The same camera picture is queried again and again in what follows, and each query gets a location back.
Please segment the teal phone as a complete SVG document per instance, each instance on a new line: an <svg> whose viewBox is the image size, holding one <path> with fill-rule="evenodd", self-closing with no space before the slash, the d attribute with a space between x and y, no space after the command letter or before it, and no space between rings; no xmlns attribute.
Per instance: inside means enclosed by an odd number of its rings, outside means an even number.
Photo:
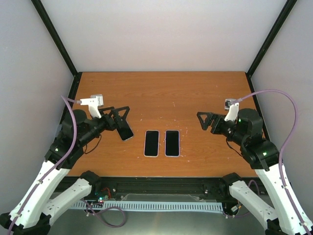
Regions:
<svg viewBox="0 0 313 235"><path fill-rule="evenodd" d="M122 122L121 127L117 128L117 131L122 141L127 141L134 136L134 133L126 120Z"/></svg>

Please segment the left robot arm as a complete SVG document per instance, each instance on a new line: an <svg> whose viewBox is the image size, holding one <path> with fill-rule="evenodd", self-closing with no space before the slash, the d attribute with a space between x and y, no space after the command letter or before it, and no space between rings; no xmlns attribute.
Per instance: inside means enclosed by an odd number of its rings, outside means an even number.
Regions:
<svg viewBox="0 0 313 235"><path fill-rule="evenodd" d="M76 182L51 199L59 183L84 154L84 147L102 132L117 130L125 140L130 129L126 118L130 108L100 109L99 117L88 119L83 110L69 110L61 130L45 155L39 174L26 195L11 211L0 216L0 224L13 235L46 235L56 220L80 199L96 197L102 191L100 177L86 171Z"/></svg>

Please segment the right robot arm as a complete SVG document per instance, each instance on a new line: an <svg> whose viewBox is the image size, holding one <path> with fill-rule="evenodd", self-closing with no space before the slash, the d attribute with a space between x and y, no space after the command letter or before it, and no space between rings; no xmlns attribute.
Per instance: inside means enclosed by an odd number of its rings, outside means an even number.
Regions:
<svg viewBox="0 0 313 235"><path fill-rule="evenodd" d="M216 113L197 112L201 128L223 135L240 147L242 158L256 172L272 205L254 193L236 173L223 177L226 193L241 202L263 226L267 235L311 235L313 222L307 217L279 165L279 150L263 138L263 120L256 110L245 108L234 119Z"/></svg>

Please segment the white-edged black phone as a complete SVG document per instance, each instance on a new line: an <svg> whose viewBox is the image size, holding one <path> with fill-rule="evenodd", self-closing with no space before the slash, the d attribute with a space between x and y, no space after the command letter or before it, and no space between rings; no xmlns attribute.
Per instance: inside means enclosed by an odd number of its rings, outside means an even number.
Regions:
<svg viewBox="0 0 313 235"><path fill-rule="evenodd" d="M159 152L159 131L147 130L145 133L144 156L157 157Z"/></svg>

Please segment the dark purple phone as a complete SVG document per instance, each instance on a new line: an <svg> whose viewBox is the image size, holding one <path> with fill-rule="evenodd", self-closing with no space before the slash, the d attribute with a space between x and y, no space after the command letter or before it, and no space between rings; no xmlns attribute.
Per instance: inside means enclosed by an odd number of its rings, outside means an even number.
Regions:
<svg viewBox="0 0 313 235"><path fill-rule="evenodd" d="M180 139L178 130L165 132L165 156L178 157L180 155Z"/></svg>

